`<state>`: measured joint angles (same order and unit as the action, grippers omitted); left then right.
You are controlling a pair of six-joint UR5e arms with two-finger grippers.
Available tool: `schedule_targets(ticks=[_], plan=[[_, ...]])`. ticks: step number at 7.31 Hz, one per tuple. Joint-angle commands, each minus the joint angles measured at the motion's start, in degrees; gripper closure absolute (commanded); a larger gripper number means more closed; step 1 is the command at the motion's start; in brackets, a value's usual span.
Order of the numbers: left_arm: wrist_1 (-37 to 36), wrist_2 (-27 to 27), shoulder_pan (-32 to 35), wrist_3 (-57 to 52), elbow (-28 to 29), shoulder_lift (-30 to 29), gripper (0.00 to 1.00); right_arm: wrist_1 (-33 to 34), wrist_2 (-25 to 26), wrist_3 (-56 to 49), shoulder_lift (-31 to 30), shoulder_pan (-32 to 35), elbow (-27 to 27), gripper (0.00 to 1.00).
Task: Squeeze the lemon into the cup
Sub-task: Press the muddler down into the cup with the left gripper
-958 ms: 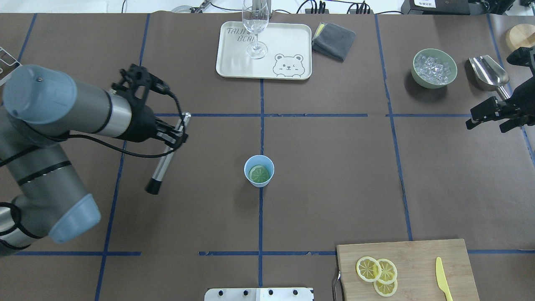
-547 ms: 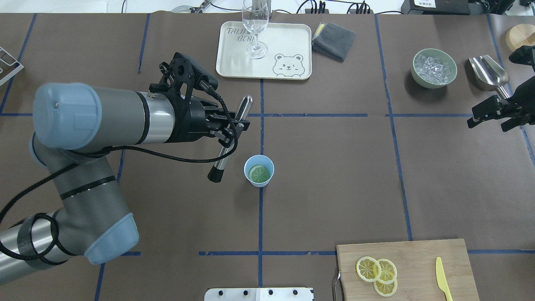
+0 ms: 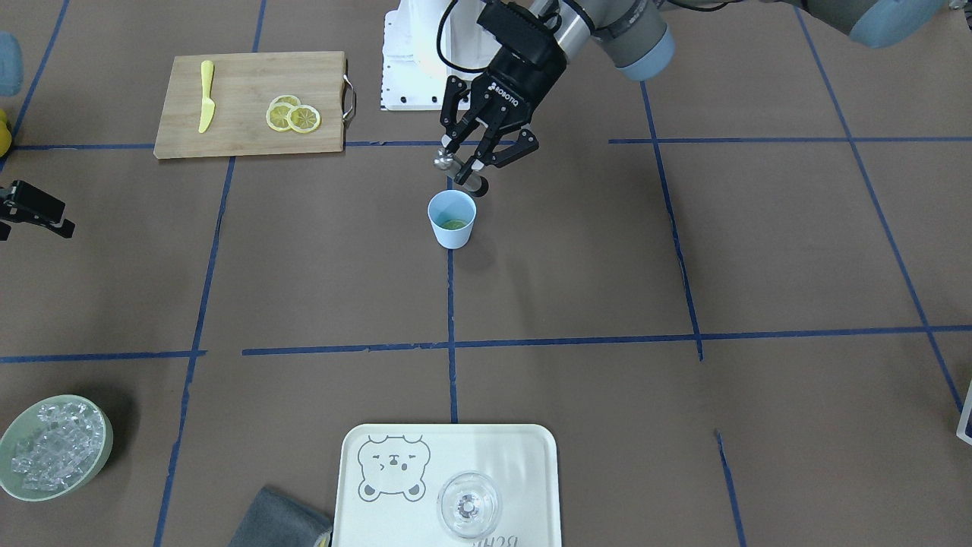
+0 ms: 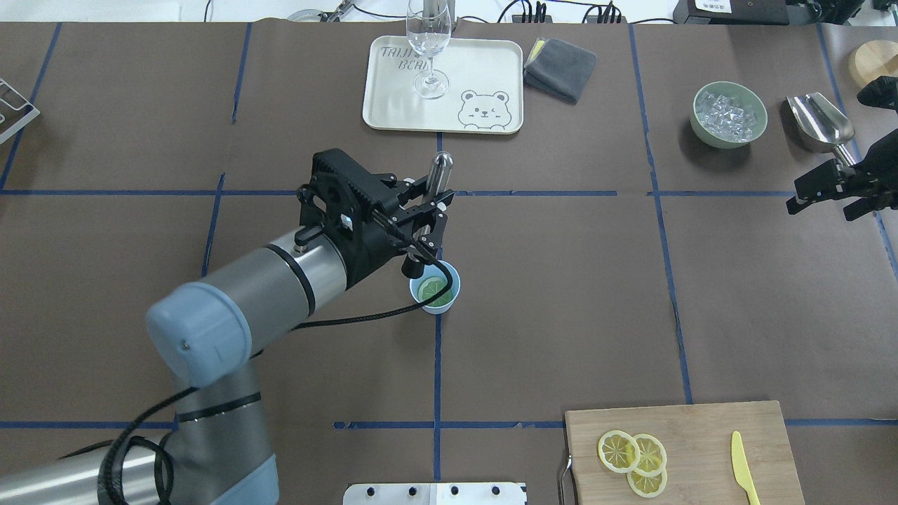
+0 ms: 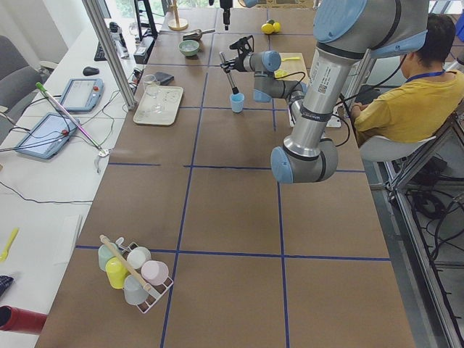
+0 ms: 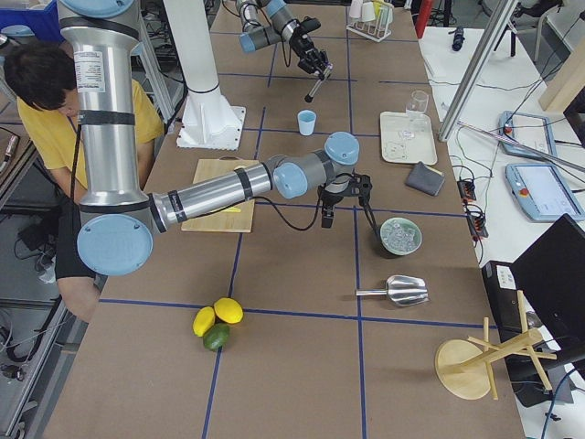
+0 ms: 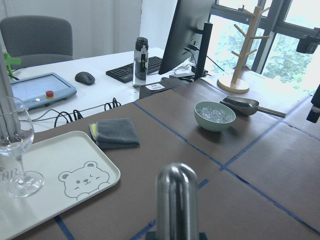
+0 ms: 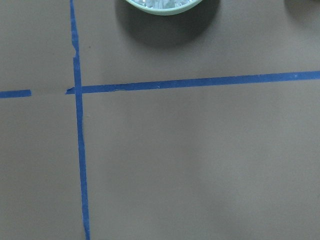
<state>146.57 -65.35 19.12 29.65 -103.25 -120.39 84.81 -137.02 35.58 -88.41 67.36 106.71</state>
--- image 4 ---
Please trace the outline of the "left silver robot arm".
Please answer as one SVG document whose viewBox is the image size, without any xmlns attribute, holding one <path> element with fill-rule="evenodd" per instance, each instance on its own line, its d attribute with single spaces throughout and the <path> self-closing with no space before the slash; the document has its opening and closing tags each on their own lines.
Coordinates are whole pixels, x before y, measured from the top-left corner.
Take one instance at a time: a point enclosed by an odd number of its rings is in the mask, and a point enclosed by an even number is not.
<svg viewBox="0 0 898 505">
<path fill-rule="evenodd" d="M 172 291 L 145 317 L 177 392 L 121 434 L 57 462 L 2 479 L 4 504 L 276 504 L 278 464 L 253 358 L 302 328 L 411 312 L 452 288 L 436 258 L 453 191 L 453 158 L 439 152 L 429 175 L 374 175 L 339 148 L 312 157 L 300 186 L 299 226 L 200 281 Z M 314 321 L 394 257 L 417 279 L 434 266 L 447 287 L 412 306 Z"/>
</svg>

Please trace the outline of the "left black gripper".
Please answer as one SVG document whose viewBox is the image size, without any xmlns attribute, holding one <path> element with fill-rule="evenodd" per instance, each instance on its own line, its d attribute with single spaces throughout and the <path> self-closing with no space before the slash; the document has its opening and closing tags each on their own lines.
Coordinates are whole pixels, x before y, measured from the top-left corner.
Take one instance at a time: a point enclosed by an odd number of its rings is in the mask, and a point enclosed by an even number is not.
<svg viewBox="0 0 898 505">
<path fill-rule="evenodd" d="M 310 182 L 297 197 L 300 224 L 323 230 L 345 265 L 347 287 L 353 287 L 401 252 L 400 242 L 375 221 L 375 213 L 392 218 L 402 240 L 410 243 L 402 249 L 405 257 L 416 255 L 428 265 L 432 261 L 418 249 L 436 256 L 455 191 L 430 195 L 427 177 L 401 181 L 394 173 L 370 173 L 340 148 L 330 148 L 312 156 Z"/>
</svg>

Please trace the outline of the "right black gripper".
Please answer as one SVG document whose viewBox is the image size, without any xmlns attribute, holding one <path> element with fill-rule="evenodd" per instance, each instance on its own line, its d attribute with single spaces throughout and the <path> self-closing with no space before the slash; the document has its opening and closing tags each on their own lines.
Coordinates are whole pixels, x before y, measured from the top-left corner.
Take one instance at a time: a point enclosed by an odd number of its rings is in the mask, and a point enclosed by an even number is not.
<svg viewBox="0 0 898 505">
<path fill-rule="evenodd" d="M 897 208 L 897 130 L 872 144 L 866 156 L 855 166 L 828 160 L 809 170 L 794 182 L 795 196 L 786 202 L 790 215 L 812 204 L 839 201 L 850 194 L 857 200 L 843 208 L 845 220 L 853 222 L 875 211 Z"/>
</svg>

